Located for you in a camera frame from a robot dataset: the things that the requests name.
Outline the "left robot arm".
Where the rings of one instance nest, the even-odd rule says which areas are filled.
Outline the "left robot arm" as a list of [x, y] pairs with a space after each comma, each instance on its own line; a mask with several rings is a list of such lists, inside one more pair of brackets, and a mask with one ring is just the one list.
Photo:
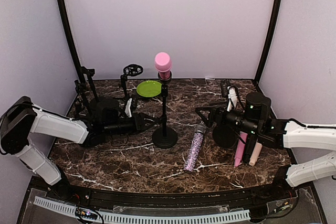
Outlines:
[[19, 158], [33, 173], [54, 186], [54, 193], [63, 201], [74, 197], [66, 176], [29, 139], [31, 133], [62, 138], [84, 147], [94, 147], [107, 135], [131, 135], [144, 132], [161, 122], [145, 113], [135, 113], [128, 101], [125, 109], [116, 99], [105, 99], [89, 105], [87, 116], [69, 118], [47, 111], [21, 97], [1, 116], [1, 149], [3, 154]]

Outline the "pink microphone front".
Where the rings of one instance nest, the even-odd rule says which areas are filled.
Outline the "pink microphone front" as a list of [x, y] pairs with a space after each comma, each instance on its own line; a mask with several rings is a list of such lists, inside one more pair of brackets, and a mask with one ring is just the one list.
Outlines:
[[155, 56], [155, 68], [162, 80], [168, 80], [171, 77], [172, 60], [165, 52], [159, 52]]

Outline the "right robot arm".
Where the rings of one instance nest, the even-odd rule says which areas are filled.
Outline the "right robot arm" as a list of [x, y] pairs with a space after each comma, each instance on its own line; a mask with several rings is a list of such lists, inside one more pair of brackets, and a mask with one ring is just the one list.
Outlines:
[[304, 124], [295, 119], [272, 119], [271, 99], [259, 92], [246, 95], [244, 110], [207, 106], [195, 109], [206, 126], [216, 124], [213, 139], [222, 144], [228, 129], [232, 134], [244, 132], [248, 135], [245, 156], [251, 157], [251, 147], [260, 143], [273, 149], [297, 147], [329, 150], [330, 153], [302, 164], [291, 164], [278, 169], [268, 195], [280, 199], [288, 188], [325, 177], [335, 176], [335, 125]]

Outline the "pink microphone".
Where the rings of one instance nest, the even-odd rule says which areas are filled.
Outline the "pink microphone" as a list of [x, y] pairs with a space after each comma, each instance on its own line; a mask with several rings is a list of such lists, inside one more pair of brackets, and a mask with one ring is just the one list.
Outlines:
[[171, 77], [172, 60], [165, 52], [159, 52], [155, 56], [155, 68], [162, 80], [168, 80]]
[[242, 162], [246, 140], [247, 140], [247, 133], [240, 132], [240, 138], [238, 139], [236, 153], [234, 157], [234, 167], [238, 167]]

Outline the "black round-base mic stand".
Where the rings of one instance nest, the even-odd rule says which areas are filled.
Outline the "black round-base mic stand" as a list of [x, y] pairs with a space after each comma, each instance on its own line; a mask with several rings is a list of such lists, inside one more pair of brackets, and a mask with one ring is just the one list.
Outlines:
[[94, 100], [95, 100], [96, 103], [98, 103], [100, 100], [99, 100], [99, 97], [97, 95], [96, 86], [95, 86], [93, 78], [92, 78], [95, 75], [95, 70], [94, 69], [88, 69], [86, 67], [80, 67], [80, 71], [81, 71], [82, 74], [86, 75], [89, 86], [90, 86], [90, 89], [91, 89], [92, 94], [94, 96]]

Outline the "purple glitter microphone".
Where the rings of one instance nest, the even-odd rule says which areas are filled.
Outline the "purple glitter microphone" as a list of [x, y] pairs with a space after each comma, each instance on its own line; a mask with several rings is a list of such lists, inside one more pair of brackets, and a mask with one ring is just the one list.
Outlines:
[[195, 133], [191, 142], [191, 147], [189, 149], [187, 159], [184, 163], [184, 171], [192, 172], [194, 170], [205, 132], [206, 126], [204, 124], [196, 126]]

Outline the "black microphone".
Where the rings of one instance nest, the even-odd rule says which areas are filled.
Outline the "black microphone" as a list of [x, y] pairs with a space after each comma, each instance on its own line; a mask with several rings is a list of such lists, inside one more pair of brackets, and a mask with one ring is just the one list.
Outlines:
[[256, 142], [257, 142], [257, 136], [256, 135], [249, 134], [247, 136], [245, 149], [244, 149], [244, 153], [243, 153], [243, 157], [242, 157], [242, 162], [243, 163], [245, 163], [245, 164], [249, 163]]

